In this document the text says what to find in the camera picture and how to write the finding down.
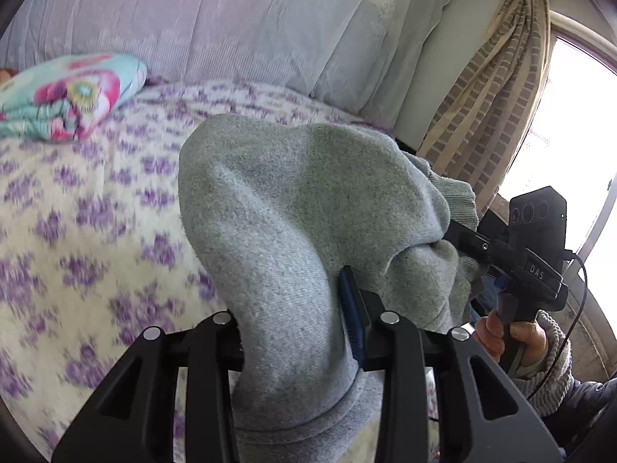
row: plaid curtain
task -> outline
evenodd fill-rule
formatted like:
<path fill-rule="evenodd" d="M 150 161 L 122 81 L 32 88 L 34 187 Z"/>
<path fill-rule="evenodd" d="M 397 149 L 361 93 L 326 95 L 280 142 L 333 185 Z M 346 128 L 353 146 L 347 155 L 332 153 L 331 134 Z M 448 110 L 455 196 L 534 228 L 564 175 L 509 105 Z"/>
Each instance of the plaid curtain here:
<path fill-rule="evenodd" d="M 418 156 L 470 183 L 484 213 L 529 128 L 550 51 L 548 0 L 502 0 L 433 116 Z"/>

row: floral bed sheet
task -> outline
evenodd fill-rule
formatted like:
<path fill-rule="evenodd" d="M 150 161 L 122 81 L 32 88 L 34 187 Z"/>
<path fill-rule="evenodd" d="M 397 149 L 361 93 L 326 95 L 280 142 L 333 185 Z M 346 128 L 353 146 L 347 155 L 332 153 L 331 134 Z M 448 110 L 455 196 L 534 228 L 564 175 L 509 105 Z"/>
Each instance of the floral bed sheet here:
<path fill-rule="evenodd" d="M 147 86 L 75 144 L 0 140 L 0 395 L 48 459 L 144 328 L 183 330 L 224 309 L 184 236 L 177 189 L 183 142 L 219 113 L 290 129 L 365 125 L 288 89 L 213 81 Z M 185 379 L 181 371 L 178 463 Z M 361 453 L 375 433 L 373 423 L 347 461 L 372 461 Z"/>

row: silver screw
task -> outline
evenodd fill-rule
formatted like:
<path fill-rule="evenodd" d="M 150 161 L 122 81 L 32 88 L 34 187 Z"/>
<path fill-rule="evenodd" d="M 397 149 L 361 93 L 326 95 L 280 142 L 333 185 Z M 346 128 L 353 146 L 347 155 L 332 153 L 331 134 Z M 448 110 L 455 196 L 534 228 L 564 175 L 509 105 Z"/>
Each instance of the silver screw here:
<path fill-rule="evenodd" d="M 394 312 L 383 312 L 379 318 L 383 323 L 394 324 L 400 320 L 399 314 Z"/>
<path fill-rule="evenodd" d="M 158 327 L 149 327 L 144 331 L 144 339 L 148 341 L 158 340 L 160 329 Z"/>
<path fill-rule="evenodd" d="M 455 327 L 450 331 L 450 333 L 457 341 L 467 341 L 471 336 L 467 329 L 463 329 L 462 327 Z"/>
<path fill-rule="evenodd" d="M 227 312 L 218 312 L 218 314 L 214 315 L 212 320 L 216 324 L 225 325 L 231 322 L 231 315 Z"/>

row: gray knit sleeve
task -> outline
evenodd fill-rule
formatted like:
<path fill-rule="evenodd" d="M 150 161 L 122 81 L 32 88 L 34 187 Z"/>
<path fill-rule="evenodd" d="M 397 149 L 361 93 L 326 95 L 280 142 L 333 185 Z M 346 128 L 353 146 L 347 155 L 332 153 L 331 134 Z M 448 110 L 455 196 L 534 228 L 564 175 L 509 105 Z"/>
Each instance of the gray knit sleeve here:
<path fill-rule="evenodd" d="M 546 332 L 548 338 L 548 355 L 542 370 L 531 379 L 513 380 L 514 384 L 525 397 L 528 397 L 536 389 L 538 383 L 542 381 L 546 375 L 546 371 L 548 371 L 555 361 L 555 357 L 563 340 L 566 338 L 566 335 L 559 328 L 559 325 L 547 314 L 547 312 L 538 312 L 536 318 L 540 326 Z M 572 355 L 570 349 L 570 342 L 567 342 L 550 377 L 542 388 L 539 389 L 538 393 L 529 401 L 541 417 L 553 414 L 557 410 L 570 387 L 570 383 L 574 381 L 572 377 Z"/>

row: window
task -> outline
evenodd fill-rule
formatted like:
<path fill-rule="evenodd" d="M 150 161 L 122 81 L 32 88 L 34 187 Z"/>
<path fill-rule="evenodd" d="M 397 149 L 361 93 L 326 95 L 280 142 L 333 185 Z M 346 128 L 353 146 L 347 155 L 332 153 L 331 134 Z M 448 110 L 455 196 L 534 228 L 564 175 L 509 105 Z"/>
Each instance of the window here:
<path fill-rule="evenodd" d="M 557 38 L 538 110 L 499 190 L 510 200 L 552 186 L 567 200 L 566 248 L 585 260 L 590 293 L 614 333 L 617 289 L 610 275 L 616 268 L 617 245 L 617 183 L 612 187 L 617 172 L 616 92 L 617 74 Z"/>

